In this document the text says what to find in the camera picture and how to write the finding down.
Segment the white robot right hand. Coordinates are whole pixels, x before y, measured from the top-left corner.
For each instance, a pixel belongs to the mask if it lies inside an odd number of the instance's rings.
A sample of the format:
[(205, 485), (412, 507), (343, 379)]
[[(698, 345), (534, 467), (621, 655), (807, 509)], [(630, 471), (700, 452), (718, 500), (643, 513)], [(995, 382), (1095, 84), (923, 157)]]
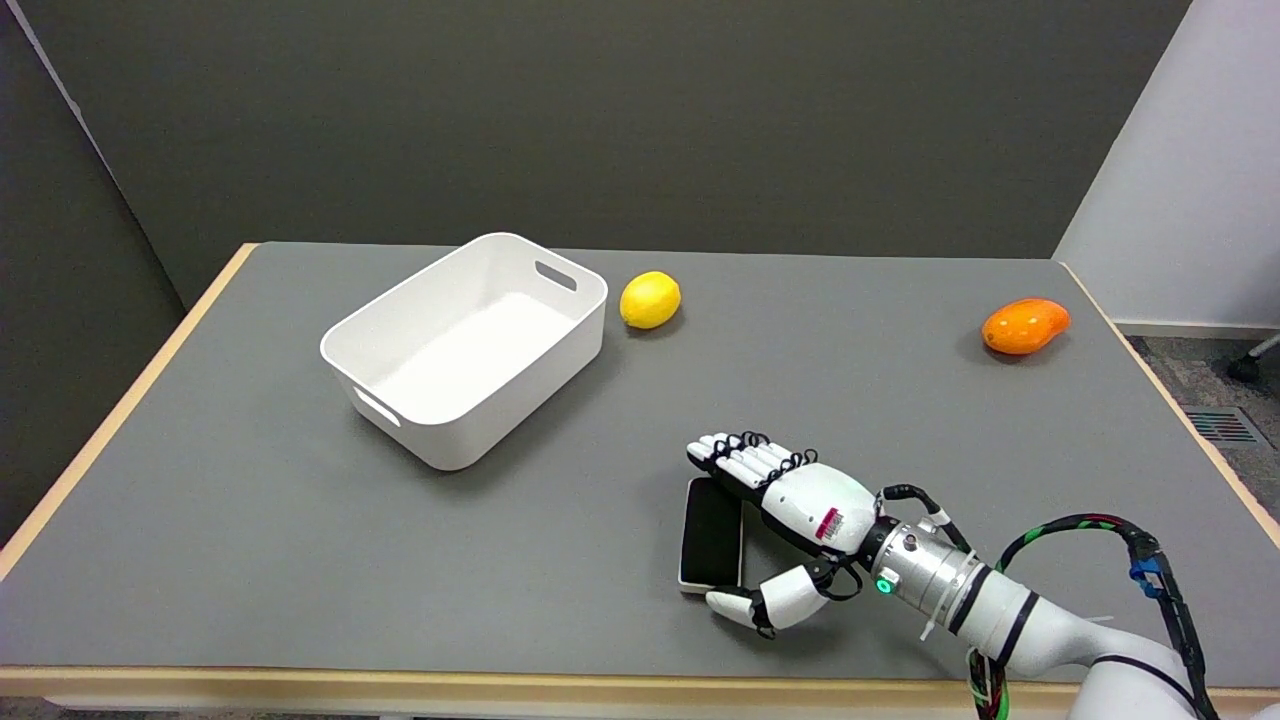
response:
[(695, 468), (755, 507), (767, 527), (810, 556), (756, 588), (708, 591), (712, 611), (771, 639), (828, 603), (847, 600), (835, 592), (835, 578), (852, 571), (879, 518), (878, 501), (867, 487), (820, 462), (815, 450), (792, 451), (755, 430), (703, 436), (687, 445), (686, 454)]

